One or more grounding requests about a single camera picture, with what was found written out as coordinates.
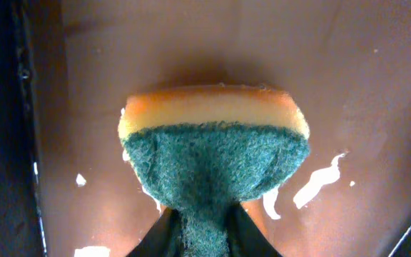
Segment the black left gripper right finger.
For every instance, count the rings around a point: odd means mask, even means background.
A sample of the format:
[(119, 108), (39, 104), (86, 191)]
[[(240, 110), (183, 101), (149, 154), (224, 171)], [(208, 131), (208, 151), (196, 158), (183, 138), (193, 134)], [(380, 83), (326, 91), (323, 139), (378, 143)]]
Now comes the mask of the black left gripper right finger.
[(230, 257), (283, 257), (239, 203), (228, 209), (225, 228)]

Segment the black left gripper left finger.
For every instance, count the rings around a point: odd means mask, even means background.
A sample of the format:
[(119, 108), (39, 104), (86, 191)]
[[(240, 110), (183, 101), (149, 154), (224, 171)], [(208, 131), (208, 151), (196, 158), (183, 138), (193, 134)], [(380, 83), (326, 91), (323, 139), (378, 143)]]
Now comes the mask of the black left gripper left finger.
[(126, 257), (181, 257), (182, 252), (181, 215), (167, 208)]

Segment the green yellow sponge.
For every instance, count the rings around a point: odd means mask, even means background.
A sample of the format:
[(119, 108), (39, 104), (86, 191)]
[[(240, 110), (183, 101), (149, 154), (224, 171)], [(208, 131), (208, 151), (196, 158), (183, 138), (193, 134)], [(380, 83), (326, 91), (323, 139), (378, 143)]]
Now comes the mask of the green yellow sponge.
[(282, 186), (310, 153), (284, 91), (188, 86), (126, 100), (118, 138), (141, 187), (181, 215), (182, 256), (229, 256), (225, 217)]

